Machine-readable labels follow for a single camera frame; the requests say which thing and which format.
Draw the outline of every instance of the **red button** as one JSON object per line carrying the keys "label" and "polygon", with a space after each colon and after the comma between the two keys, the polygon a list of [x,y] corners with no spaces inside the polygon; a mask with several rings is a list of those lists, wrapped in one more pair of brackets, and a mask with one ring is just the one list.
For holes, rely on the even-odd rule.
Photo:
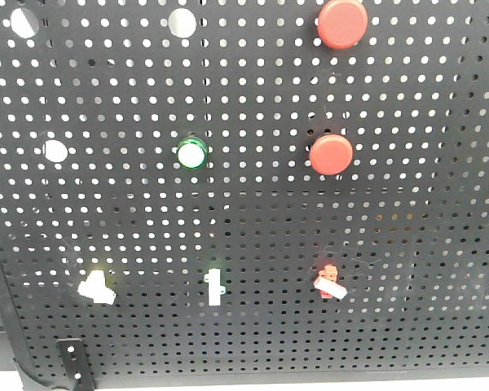
{"label": "red button", "polygon": [[351,143],[338,134],[319,138],[310,149],[311,166],[319,174],[339,174],[348,168],[352,160]]}
{"label": "red button", "polygon": [[368,27],[366,8],[357,0],[332,0],[319,14],[317,31],[332,49],[347,49],[360,41]]}

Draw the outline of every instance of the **white plastic clip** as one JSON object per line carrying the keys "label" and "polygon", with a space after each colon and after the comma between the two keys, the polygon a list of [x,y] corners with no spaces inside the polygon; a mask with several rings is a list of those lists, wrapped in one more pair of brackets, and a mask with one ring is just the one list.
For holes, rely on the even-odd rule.
{"label": "white plastic clip", "polygon": [[313,283],[313,286],[320,291],[324,291],[329,295],[336,297],[337,299],[342,300],[344,296],[348,293],[346,288],[342,287],[338,283],[334,283],[333,281],[329,281],[327,279],[323,279],[319,277]]}
{"label": "white plastic clip", "polygon": [[114,304],[116,293],[105,286],[105,272],[103,270],[92,270],[86,281],[78,285],[78,293],[89,297],[95,304]]}
{"label": "white plastic clip", "polygon": [[209,269],[205,275],[205,282],[209,285],[209,305],[221,305],[221,295],[227,292],[227,289],[221,285],[221,270]]}

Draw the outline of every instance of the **white light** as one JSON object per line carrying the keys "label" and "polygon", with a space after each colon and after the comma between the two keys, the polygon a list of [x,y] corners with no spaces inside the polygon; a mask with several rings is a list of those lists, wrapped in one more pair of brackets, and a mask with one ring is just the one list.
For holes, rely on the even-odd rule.
{"label": "white light", "polygon": [[178,150],[179,163],[189,169],[195,169],[202,165],[205,158],[206,156],[203,148],[194,143],[182,145]]}
{"label": "white light", "polygon": [[196,17],[186,8],[173,10],[169,16],[169,29],[172,35],[189,38],[196,31]]}
{"label": "white light", "polygon": [[47,140],[43,144],[43,155],[53,163],[61,163],[68,156],[67,147],[58,140]]}
{"label": "white light", "polygon": [[40,29],[36,16],[26,8],[16,8],[11,13],[11,28],[20,38],[31,38]]}

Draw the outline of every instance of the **perforated metal panel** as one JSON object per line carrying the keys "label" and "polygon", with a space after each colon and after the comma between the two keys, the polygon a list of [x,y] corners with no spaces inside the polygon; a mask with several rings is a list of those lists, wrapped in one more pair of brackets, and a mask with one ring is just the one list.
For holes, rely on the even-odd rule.
{"label": "perforated metal panel", "polygon": [[[0,1],[0,306],[28,373],[65,384],[56,341],[82,338],[100,387],[489,374],[489,0],[363,4],[332,51],[322,0]],[[355,146],[336,177],[308,161],[326,133]],[[313,289],[329,262],[342,301]],[[77,294],[95,269],[115,305]]]}

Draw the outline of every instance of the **red push button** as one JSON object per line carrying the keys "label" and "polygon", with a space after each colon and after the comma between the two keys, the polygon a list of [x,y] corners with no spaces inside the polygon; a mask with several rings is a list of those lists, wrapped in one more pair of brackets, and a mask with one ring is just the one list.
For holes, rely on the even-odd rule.
{"label": "red push button", "polygon": [[311,146],[311,166],[319,174],[339,174],[351,164],[353,147],[351,143],[338,134],[323,136]]}
{"label": "red push button", "polygon": [[347,49],[360,41],[368,27],[366,8],[357,0],[331,0],[319,14],[317,31],[324,45]]}

